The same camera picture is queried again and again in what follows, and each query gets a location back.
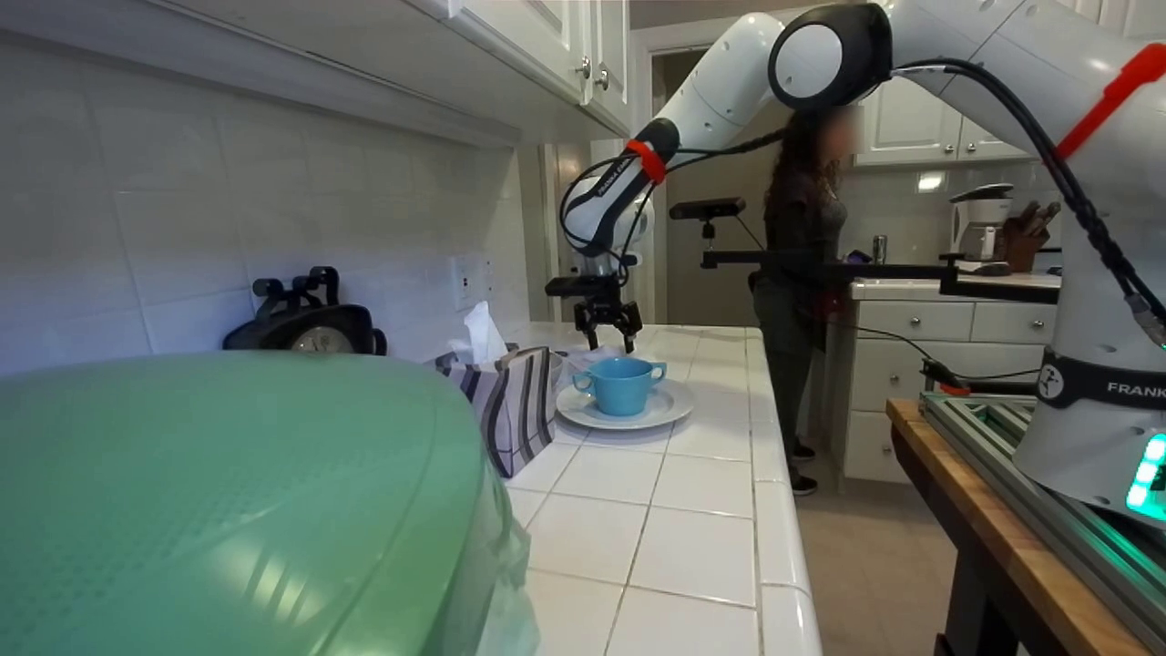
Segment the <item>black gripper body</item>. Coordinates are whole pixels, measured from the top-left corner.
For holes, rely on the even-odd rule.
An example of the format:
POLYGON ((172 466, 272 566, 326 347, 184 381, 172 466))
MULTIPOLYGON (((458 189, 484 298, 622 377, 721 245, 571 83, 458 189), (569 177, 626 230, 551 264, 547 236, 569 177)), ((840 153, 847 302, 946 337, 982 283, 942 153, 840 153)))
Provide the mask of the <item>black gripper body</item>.
POLYGON ((593 336, 603 325, 614 325, 616 330, 639 325, 642 330, 642 314, 636 302, 621 298, 621 286, 621 272, 577 272, 547 280, 547 296, 571 298, 571 319, 591 319, 593 336))

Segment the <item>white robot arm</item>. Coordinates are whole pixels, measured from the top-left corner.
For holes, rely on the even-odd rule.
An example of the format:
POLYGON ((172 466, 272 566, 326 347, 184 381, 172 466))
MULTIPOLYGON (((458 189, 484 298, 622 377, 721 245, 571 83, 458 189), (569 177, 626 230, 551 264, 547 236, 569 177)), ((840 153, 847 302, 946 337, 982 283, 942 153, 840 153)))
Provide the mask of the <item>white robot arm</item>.
POLYGON ((841 109, 898 81, 1045 172, 1061 296, 1016 470, 1166 523, 1166 43, 1061 0, 835 0, 727 26, 666 105, 561 198, 569 249, 608 262, 670 172, 739 146, 770 105, 841 109))

